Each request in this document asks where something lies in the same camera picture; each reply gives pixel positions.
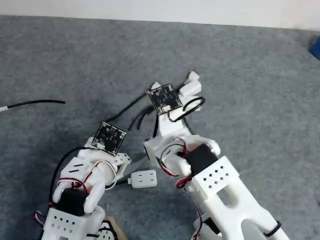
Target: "black rubber band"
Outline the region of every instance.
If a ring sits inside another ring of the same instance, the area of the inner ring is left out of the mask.
[[[99,237],[98,234],[91,234],[91,233],[88,233],[86,236],[87,236],[88,238],[98,238],[98,237]]]
[[[264,236],[266,236],[267,238],[271,237],[273,234],[275,234],[280,228],[281,228],[281,222],[276,221],[277,225],[275,226],[275,228],[269,232],[269,233],[263,233]]]

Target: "gray carpet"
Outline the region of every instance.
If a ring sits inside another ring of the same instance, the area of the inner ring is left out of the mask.
[[[100,121],[151,83],[201,78],[206,103],[188,117],[216,140],[252,194],[292,240],[320,238],[319,32],[185,23],[0,17],[0,105],[60,99],[0,114],[0,236],[31,240],[53,170]],[[113,122],[126,129],[146,98]],[[155,116],[121,151],[143,149]],[[158,171],[158,187],[120,185],[101,200],[130,240],[187,240],[195,209]]]

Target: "electrical wire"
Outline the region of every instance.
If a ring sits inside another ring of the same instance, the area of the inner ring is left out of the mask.
[[[173,146],[180,146],[180,147],[183,147],[183,148],[185,147],[184,145],[179,144],[179,143],[173,143],[173,144],[165,147],[165,148],[163,149],[161,155],[160,155],[160,158],[158,159],[158,163],[159,163],[161,169],[162,169],[166,174],[168,174],[168,175],[171,176],[171,177],[177,177],[177,176],[179,176],[179,175],[176,174],[176,173],[174,173],[174,172],[172,172],[172,171],[170,171],[170,170],[166,167],[166,165],[163,163],[164,153],[165,153],[170,147],[173,147]]]
[[[192,179],[191,176],[187,176],[185,178],[180,179],[179,181],[176,182],[175,186],[177,189],[183,189],[186,184]]]
[[[38,215],[40,215],[41,217],[46,217],[45,214],[41,213],[40,211],[36,211],[33,214],[33,219],[40,225],[40,226],[44,226],[45,224],[39,219]]]
[[[206,102],[206,99],[203,97],[203,96],[199,96],[199,97],[196,97],[190,101],[188,101],[184,106],[183,106],[183,111],[186,110],[187,106],[190,105],[191,103],[195,102],[195,101],[198,101],[200,100],[200,102],[194,106],[193,108],[191,108],[190,110],[186,111],[185,113],[181,114],[179,117],[177,117],[176,119],[171,119],[170,118],[170,112],[168,111],[167,113],[167,116],[168,116],[168,119],[170,122],[172,123],[176,123],[178,122],[179,120],[182,120],[184,119],[186,116],[188,116],[189,114],[193,113],[195,110],[197,110],[198,108],[200,108],[205,102]]]
[[[7,111],[7,110],[9,110],[9,109],[15,108],[15,107],[19,107],[19,106],[23,106],[23,105],[30,105],[30,104],[39,104],[39,103],[66,104],[65,101],[60,101],[60,100],[48,100],[48,99],[34,100],[34,101],[24,101],[24,102],[20,102],[20,103],[8,105],[8,106],[1,106],[1,107],[0,107],[0,113],[1,113],[1,112],[4,112],[4,111]]]
[[[149,106],[145,107],[142,111],[140,111],[137,114],[137,116],[135,116],[133,118],[133,120],[130,123],[130,126],[128,127],[128,130],[130,131],[132,129],[132,127],[134,126],[134,124],[136,123],[137,120],[138,120],[138,122],[137,122],[136,128],[138,130],[140,130],[142,121],[144,120],[145,116],[146,115],[150,115],[154,110],[155,110],[154,106],[152,106],[152,105],[149,105]]]
[[[72,183],[74,183],[74,182],[78,183],[79,185],[75,186],[74,184],[72,184],[72,186],[76,189],[80,189],[81,187],[83,187],[85,193],[89,194],[89,191],[83,181],[80,181],[79,179],[76,179],[73,177],[62,177],[58,180],[57,184],[59,184],[60,182],[65,182],[65,181],[72,182]]]
[[[196,213],[198,214],[198,217],[199,217],[199,221],[200,221],[200,224],[199,224],[199,228],[198,230],[196,231],[196,233],[193,235],[193,240],[198,240],[199,239],[199,236],[200,236],[200,231],[202,229],[202,226],[204,224],[204,221],[203,221],[203,218],[201,216],[201,212],[196,204],[196,202],[192,199],[192,197],[189,195],[189,193],[187,192],[187,190],[184,188],[184,192],[186,193],[186,195],[191,199],[191,201],[193,202],[194,204],[194,207],[196,209]]]
[[[143,94],[141,94],[140,96],[138,96],[135,100],[133,100],[131,103],[129,103],[128,106],[126,106],[124,109],[122,109],[119,113],[117,113],[116,115],[108,118],[107,120],[105,120],[106,122],[110,122],[113,121],[117,118],[119,118],[122,114],[124,114],[126,111],[128,111],[133,105],[135,105],[136,103],[138,103],[141,99],[143,99],[147,94],[144,92]]]

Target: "hole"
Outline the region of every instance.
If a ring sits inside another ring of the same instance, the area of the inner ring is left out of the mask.
[[[217,192],[218,197],[221,199],[224,205],[226,206],[232,206],[233,205],[233,199],[231,198],[231,195],[227,192],[226,188],[221,189]]]

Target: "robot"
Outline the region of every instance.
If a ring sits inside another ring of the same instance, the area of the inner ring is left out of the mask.
[[[199,76],[190,73],[177,93],[178,101],[172,90],[170,85],[164,89],[157,82],[149,89],[158,113],[158,130],[143,144],[151,164],[178,178],[176,187],[184,189],[194,202],[198,219],[191,240],[289,240],[281,223],[259,205],[229,159],[220,157],[219,145],[194,134],[185,122],[185,114],[199,111],[204,102],[197,96],[201,91]],[[131,159],[125,153],[111,155],[93,147],[93,141],[89,138],[85,144],[88,149],[80,150],[62,170],[42,240],[99,240],[103,230],[111,229],[103,222],[105,211],[98,202],[105,190],[124,176]],[[230,204],[218,196],[222,190]]]

